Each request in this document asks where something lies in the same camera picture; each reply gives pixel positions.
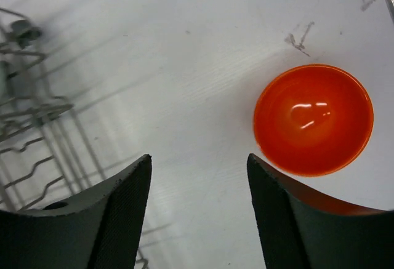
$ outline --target bowl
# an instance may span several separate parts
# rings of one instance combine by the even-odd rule
[[[374,113],[361,83],[334,66],[295,67],[275,78],[254,111],[254,135],[265,157],[295,175],[338,171],[362,152]]]

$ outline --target white surface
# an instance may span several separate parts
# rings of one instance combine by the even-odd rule
[[[394,26],[384,0],[0,0],[47,32],[54,91],[80,110],[116,172],[143,153],[153,179],[141,247],[151,269],[264,268],[246,176],[259,94],[279,73],[328,63],[375,110],[371,140],[340,172],[300,181],[394,208]],[[285,43],[292,33],[305,54]]]

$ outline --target wire rack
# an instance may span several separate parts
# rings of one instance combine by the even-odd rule
[[[50,203],[47,194],[56,185],[68,197],[94,185],[89,174],[106,176],[74,105],[50,88],[42,31],[22,14],[0,8],[0,15],[12,17],[10,24],[0,22],[0,208],[20,212]],[[38,194],[26,193],[35,179]],[[136,264],[148,268],[140,250],[139,256]]]

